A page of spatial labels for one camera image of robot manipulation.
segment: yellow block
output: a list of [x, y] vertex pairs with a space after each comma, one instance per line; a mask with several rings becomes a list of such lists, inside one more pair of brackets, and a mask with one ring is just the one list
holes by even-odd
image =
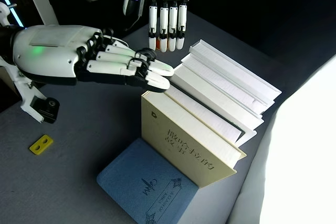
[[48, 135], [43, 135], [29, 149], [36, 155], [40, 155], [54, 140]]

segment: blue book cover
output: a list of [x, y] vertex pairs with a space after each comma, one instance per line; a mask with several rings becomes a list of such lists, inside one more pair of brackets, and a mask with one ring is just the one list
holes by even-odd
[[175, 224], [198, 187], [137, 139], [97, 177], [98, 184], [139, 224]]

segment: blue light strip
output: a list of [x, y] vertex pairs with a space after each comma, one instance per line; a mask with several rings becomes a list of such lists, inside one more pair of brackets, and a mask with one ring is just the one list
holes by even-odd
[[[11, 2], [9, 0], [5, 0], [6, 5], [10, 5]], [[19, 18], [19, 16], [16, 14], [16, 11], [14, 10], [14, 8], [11, 8], [10, 11], [12, 12], [14, 18], [16, 19], [16, 22], [18, 23], [19, 26], [23, 27], [23, 24]]]

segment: white robotic hand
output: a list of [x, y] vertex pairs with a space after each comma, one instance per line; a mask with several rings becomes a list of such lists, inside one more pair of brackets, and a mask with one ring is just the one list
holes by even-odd
[[[130, 15], [135, 9], [142, 12], [144, 0], [124, 0], [123, 11]], [[186, 31], [188, 0], [148, 0], [149, 1], [149, 47], [156, 49], [157, 11], [160, 10], [160, 50], [182, 49]]]
[[42, 95], [32, 81], [94, 81], [164, 92], [170, 87], [164, 76], [174, 73], [151, 49], [133, 51], [111, 33], [85, 26], [0, 27], [0, 55], [0, 66], [23, 98], [22, 109], [39, 122], [54, 122], [59, 103]]

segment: dark gray tabletop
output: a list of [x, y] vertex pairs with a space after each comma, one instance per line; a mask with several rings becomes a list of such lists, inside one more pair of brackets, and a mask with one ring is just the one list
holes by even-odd
[[[125, 40], [146, 47], [147, 27]], [[228, 33], [188, 13], [183, 50], [159, 54], [177, 66], [190, 45], [203, 39], [265, 78], [280, 66]], [[39, 124], [16, 104], [0, 114], [0, 223], [134, 223], [96, 183], [96, 176], [141, 136], [140, 88], [98, 83], [41, 89], [60, 104], [55, 124]], [[242, 146], [248, 156], [238, 173], [198, 191], [180, 223], [225, 223], [269, 120]], [[43, 134], [54, 143], [41, 155], [28, 148]]]

